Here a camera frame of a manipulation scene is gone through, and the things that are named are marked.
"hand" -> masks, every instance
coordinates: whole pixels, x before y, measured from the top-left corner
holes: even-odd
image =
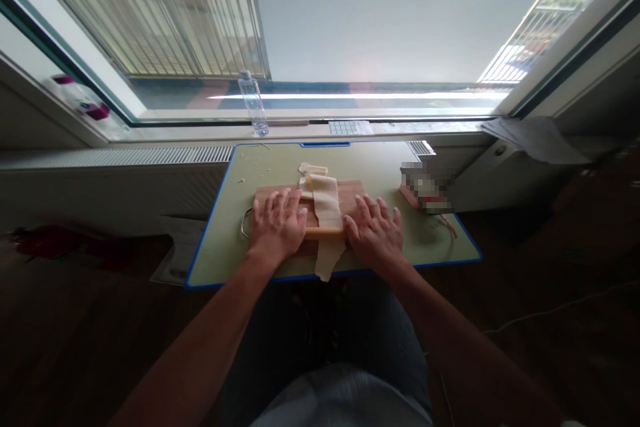
[[[302,190],[289,197],[291,189],[273,192],[260,207],[253,201],[253,229],[249,252],[269,261],[273,271],[300,247],[307,230],[307,209],[298,209]]]
[[[400,211],[381,198],[377,203],[368,195],[355,196],[358,211],[355,220],[344,216],[345,231],[353,251],[375,272],[383,276],[389,268],[405,261],[402,254]]]

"plastic water bottle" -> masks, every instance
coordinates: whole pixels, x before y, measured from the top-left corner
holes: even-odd
[[[240,85],[242,100],[245,101],[245,106],[249,112],[253,132],[259,137],[264,137],[269,133],[269,125],[267,124],[265,107],[262,104],[258,83],[255,79],[251,78],[251,72],[249,70],[240,70],[238,85]]]
[[[76,83],[70,75],[54,75],[52,80],[58,85],[57,95],[78,115],[95,125],[109,140],[125,140],[131,131],[93,90]]]

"person's left hand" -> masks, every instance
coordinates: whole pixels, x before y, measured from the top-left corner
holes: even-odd
[[[253,229],[249,252],[273,262],[273,268],[291,257],[300,247],[307,230],[307,209],[297,211],[302,190],[275,191],[263,207],[253,201]]]

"balcony railing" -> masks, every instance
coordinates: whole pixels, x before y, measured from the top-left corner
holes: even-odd
[[[62,0],[131,78],[268,78],[255,0]]]
[[[536,0],[480,77],[481,83],[518,83],[591,0]]]

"radiator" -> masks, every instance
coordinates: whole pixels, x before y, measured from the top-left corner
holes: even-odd
[[[422,159],[433,155],[425,141],[409,145]],[[474,157],[484,150],[479,149]],[[144,236],[164,233],[160,215],[206,220],[232,151],[225,146],[0,153],[1,227],[47,223]],[[462,169],[466,162],[456,155],[453,163]]]

